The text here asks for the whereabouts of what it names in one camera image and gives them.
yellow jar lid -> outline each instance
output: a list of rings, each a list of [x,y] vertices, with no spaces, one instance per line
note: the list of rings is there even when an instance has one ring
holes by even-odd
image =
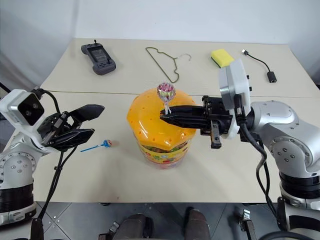
[[[176,90],[169,107],[179,105],[195,106],[196,103],[183,91]],[[164,108],[156,88],[143,92],[133,100],[126,119],[141,145],[170,151],[195,135],[195,129],[178,127],[161,120],[160,111]]]

white wall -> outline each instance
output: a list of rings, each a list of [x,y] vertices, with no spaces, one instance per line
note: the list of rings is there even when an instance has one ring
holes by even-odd
[[[0,59],[39,85],[72,36],[289,44],[320,82],[319,10],[319,0],[2,0]]]

white table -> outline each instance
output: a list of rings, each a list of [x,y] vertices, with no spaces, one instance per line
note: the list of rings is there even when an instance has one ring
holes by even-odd
[[[62,111],[71,111],[86,104],[106,107],[101,116],[83,123],[94,128],[91,139],[80,145],[65,164],[54,202],[265,202],[256,180],[260,154],[249,143],[222,140],[222,148],[210,149],[210,138],[197,132],[190,149],[177,168],[159,170],[150,166],[140,152],[126,116],[134,94],[60,93],[54,94]],[[193,97],[197,104],[201,97]],[[277,100],[290,105],[303,120],[320,127],[319,98],[252,97],[251,101]],[[41,100],[45,114],[55,112],[52,100]],[[111,148],[80,150],[110,139]],[[47,197],[54,166],[59,154],[40,159],[34,174],[34,199]],[[278,168],[268,153],[271,177],[270,197],[280,196]]]
[[[91,92],[140,94],[167,81],[145,47],[156,47],[177,59],[180,79],[175,87],[192,96],[219,96],[217,65],[210,59],[213,50],[224,48],[234,59],[241,58],[250,76],[256,97],[319,98],[320,92],[287,45],[251,43],[221,43],[192,41],[158,41],[129,39],[97,39],[116,63],[116,70],[100,76],[93,72],[89,57],[81,52],[81,45],[93,39],[75,38],[60,61],[42,84],[42,88],[60,92]],[[274,71],[277,83],[270,84],[266,67],[241,53],[247,49],[254,57],[265,61]],[[152,52],[166,72],[175,79],[171,59]]]

yellow sponge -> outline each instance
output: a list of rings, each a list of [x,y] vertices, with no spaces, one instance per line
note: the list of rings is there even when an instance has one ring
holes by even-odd
[[[234,61],[234,58],[223,48],[212,51],[211,58],[219,68],[226,67]]]

gray game controller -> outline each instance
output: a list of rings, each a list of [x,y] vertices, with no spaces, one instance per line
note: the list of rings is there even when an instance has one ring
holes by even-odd
[[[96,74],[104,75],[116,69],[115,61],[96,40],[92,44],[82,45],[81,51],[90,57],[93,63],[92,69]]]

